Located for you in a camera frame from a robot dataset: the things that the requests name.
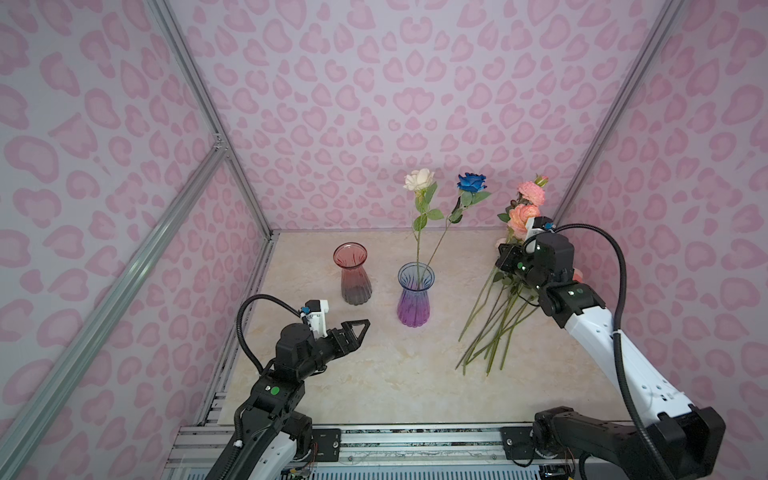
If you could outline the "purple blue glass vase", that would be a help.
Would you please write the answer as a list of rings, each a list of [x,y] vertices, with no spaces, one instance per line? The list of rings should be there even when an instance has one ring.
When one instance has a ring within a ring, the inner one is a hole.
[[[402,292],[397,317],[403,325],[418,328],[427,323],[431,315],[429,290],[435,278],[432,268],[421,262],[410,262],[400,268],[397,280]]]

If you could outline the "blue rose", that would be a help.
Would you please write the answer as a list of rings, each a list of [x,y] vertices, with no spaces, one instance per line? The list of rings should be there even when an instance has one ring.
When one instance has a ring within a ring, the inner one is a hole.
[[[432,208],[430,205],[437,188],[435,182],[432,182],[429,187],[418,192],[417,198],[419,199],[420,204],[424,207],[424,211],[420,211],[419,215],[419,219],[424,218],[423,227],[430,221],[444,221],[441,236],[429,259],[426,261],[427,266],[430,266],[433,263],[449,229],[452,226],[459,225],[462,222],[465,213],[471,207],[483,202],[490,196],[490,193],[487,191],[486,179],[487,177],[485,175],[473,172],[459,174],[456,183],[457,198],[455,205],[449,214],[444,214],[439,208]]]

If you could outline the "cream white rose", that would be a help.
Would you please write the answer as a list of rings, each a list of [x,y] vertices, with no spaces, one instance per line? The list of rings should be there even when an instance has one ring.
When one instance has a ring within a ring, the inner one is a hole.
[[[434,179],[434,172],[428,168],[413,170],[405,176],[404,188],[414,195],[416,217],[412,222],[412,232],[416,240],[416,280],[421,281],[421,236],[422,231],[430,221],[443,220],[444,214],[438,208],[433,208],[431,202],[437,191],[438,185]]]

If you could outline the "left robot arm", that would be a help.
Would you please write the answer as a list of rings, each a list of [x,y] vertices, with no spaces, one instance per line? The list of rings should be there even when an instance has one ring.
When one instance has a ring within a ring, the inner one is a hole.
[[[235,410],[234,433],[207,477],[276,479],[293,460],[309,455],[312,420],[296,411],[305,380],[358,350],[369,328],[367,319],[347,321],[316,337],[303,323],[284,327],[272,366]]]

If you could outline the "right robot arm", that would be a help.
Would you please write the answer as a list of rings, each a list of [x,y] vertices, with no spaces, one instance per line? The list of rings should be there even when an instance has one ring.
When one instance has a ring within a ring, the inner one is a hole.
[[[712,474],[726,424],[712,407],[699,408],[669,382],[625,336],[621,327],[626,280],[615,309],[575,277],[574,246],[562,228],[540,231],[523,243],[501,244],[497,268],[531,289],[543,313],[590,355],[619,392],[629,423],[599,420],[570,407],[535,414],[531,443],[544,457],[580,452],[630,479],[699,479]]]

